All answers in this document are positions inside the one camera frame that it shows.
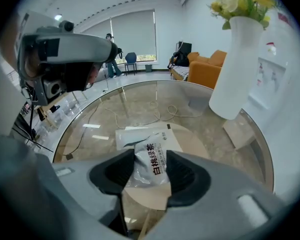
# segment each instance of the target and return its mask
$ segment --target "striped blanket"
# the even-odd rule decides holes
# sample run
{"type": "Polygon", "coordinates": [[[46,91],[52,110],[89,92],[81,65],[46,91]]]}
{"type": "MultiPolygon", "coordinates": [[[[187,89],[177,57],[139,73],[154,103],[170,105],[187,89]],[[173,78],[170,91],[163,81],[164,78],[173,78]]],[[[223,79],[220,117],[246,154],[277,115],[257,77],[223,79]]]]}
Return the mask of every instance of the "striped blanket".
{"type": "Polygon", "coordinates": [[[183,81],[187,81],[189,75],[188,66],[172,66],[171,67],[179,76],[183,77],[183,81]]]}

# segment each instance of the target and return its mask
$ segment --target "black backpack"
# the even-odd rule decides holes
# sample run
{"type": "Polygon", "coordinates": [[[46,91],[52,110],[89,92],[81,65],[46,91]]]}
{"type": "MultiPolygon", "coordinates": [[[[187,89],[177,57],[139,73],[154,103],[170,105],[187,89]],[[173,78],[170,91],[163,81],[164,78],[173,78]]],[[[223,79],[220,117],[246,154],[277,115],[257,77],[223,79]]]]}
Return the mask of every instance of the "black backpack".
{"type": "Polygon", "coordinates": [[[168,65],[168,69],[171,69],[171,66],[182,66],[189,67],[189,60],[187,56],[182,51],[177,51],[171,57],[170,63],[168,65]]]}

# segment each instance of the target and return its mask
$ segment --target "plastic packet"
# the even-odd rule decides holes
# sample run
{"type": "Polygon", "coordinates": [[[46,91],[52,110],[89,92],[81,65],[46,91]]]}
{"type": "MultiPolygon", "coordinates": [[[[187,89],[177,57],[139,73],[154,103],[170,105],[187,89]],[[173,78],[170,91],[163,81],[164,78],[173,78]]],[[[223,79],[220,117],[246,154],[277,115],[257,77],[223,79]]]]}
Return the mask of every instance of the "plastic packet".
{"type": "Polygon", "coordinates": [[[182,152],[171,129],[117,130],[115,136],[117,150],[134,148],[134,170],[126,187],[149,188],[169,182],[167,150],[182,152]]]}

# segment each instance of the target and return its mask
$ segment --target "person's jeans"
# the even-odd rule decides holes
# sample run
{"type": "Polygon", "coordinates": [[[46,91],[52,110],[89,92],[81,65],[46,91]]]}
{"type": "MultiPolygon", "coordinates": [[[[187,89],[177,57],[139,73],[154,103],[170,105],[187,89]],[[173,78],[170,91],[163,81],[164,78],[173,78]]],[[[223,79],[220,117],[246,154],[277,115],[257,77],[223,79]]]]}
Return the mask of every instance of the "person's jeans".
{"type": "Polygon", "coordinates": [[[117,76],[120,76],[122,74],[122,72],[118,68],[118,65],[115,60],[108,62],[107,65],[108,65],[108,74],[109,74],[110,78],[114,77],[114,75],[115,75],[114,70],[115,70],[117,76]]]}

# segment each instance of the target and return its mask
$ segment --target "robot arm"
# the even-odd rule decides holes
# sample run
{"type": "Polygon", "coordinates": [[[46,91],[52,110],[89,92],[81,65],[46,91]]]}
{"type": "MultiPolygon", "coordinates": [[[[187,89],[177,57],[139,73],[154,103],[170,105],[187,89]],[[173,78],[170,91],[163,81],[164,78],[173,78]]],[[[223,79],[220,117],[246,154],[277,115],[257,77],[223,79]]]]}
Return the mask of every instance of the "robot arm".
{"type": "Polygon", "coordinates": [[[41,27],[34,34],[25,34],[18,53],[18,73],[31,81],[35,90],[34,105],[46,106],[65,92],[84,91],[88,86],[93,64],[102,65],[115,59],[118,47],[92,35],[69,32],[68,24],[41,27]],[[30,77],[25,70],[27,51],[37,49],[40,71],[30,77]]]}

